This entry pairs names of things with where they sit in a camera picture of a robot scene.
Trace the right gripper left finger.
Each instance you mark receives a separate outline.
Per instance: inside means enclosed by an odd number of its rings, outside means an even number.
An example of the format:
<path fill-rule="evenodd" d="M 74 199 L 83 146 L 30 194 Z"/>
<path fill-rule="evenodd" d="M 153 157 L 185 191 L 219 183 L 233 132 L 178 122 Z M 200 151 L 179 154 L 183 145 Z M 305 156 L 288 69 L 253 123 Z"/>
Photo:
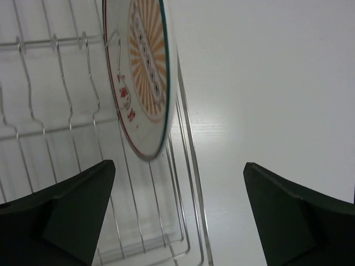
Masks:
<path fill-rule="evenodd" d="M 114 178 L 104 160 L 1 204 L 1 265 L 91 265 Z"/>

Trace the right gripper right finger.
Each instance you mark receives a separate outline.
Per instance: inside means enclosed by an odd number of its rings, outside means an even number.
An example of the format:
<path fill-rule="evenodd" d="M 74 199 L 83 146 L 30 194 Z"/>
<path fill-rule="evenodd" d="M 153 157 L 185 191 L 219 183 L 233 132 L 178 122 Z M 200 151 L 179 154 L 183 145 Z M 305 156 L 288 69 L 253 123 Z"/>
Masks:
<path fill-rule="evenodd" d="M 354 204 L 253 162 L 243 174 L 267 265 L 354 265 Z"/>

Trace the orange sunburst plate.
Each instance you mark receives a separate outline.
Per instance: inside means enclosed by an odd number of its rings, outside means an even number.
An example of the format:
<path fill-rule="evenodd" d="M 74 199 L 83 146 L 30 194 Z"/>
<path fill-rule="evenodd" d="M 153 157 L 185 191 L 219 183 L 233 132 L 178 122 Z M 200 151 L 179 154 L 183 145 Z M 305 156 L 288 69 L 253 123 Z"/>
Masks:
<path fill-rule="evenodd" d="M 162 152 L 174 116 L 178 56 L 169 1 L 103 1 L 105 56 L 124 135 L 144 161 Z"/>

